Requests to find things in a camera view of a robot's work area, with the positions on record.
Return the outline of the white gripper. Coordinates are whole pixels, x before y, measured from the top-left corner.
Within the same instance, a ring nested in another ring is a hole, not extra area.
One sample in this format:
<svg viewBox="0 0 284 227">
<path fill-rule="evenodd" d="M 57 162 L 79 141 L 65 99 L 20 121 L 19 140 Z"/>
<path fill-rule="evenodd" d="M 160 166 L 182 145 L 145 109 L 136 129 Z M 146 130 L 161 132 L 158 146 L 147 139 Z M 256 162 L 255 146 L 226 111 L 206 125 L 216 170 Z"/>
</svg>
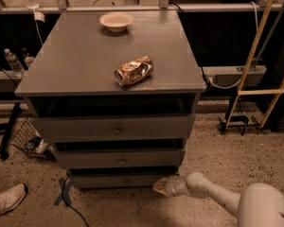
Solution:
<svg viewBox="0 0 284 227">
<path fill-rule="evenodd" d="M 154 183 L 152 189 L 164 196 L 178 197 L 181 195 L 186 195 L 188 193 L 188 188 L 186 186 L 186 178 L 172 175 L 168 178 L 162 178 Z"/>
</svg>

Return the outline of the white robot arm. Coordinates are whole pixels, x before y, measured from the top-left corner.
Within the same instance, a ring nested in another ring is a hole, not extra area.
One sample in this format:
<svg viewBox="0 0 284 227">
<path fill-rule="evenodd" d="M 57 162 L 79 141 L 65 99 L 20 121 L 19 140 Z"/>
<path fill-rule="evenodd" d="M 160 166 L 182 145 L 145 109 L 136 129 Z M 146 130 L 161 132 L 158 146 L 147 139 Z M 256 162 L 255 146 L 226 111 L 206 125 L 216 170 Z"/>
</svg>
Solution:
<svg viewBox="0 0 284 227">
<path fill-rule="evenodd" d="M 284 227 L 284 195 L 266 183 L 252 183 L 238 194 L 191 172 L 162 178 L 152 189 L 168 197 L 210 198 L 237 220 L 237 227 Z"/>
</svg>

